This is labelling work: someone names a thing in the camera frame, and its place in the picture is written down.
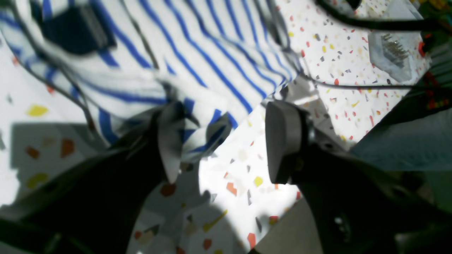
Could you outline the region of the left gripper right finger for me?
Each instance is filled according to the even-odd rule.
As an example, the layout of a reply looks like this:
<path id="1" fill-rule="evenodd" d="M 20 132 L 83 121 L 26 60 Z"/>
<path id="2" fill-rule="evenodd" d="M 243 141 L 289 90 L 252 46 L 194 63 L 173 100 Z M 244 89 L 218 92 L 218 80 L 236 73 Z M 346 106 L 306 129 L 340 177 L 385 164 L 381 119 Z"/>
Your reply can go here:
<path id="1" fill-rule="evenodd" d="M 322 254 L 450 254 L 451 214 L 389 175 L 348 154 L 318 130 L 310 114 L 276 100 L 265 114 L 273 184 L 297 186 Z"/>

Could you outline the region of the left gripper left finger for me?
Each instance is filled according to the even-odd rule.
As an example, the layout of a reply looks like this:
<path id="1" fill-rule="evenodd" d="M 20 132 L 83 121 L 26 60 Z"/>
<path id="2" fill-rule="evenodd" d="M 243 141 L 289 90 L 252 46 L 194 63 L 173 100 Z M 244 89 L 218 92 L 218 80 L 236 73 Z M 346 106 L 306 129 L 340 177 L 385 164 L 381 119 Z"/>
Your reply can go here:
<path id="1" fill-rule="evenodd" d="M 155 108 L 103 154 L 1 209 L 1 242 L 33 254 L 124 254 L 147 196 L 179 174 L 185 112 Z"/>

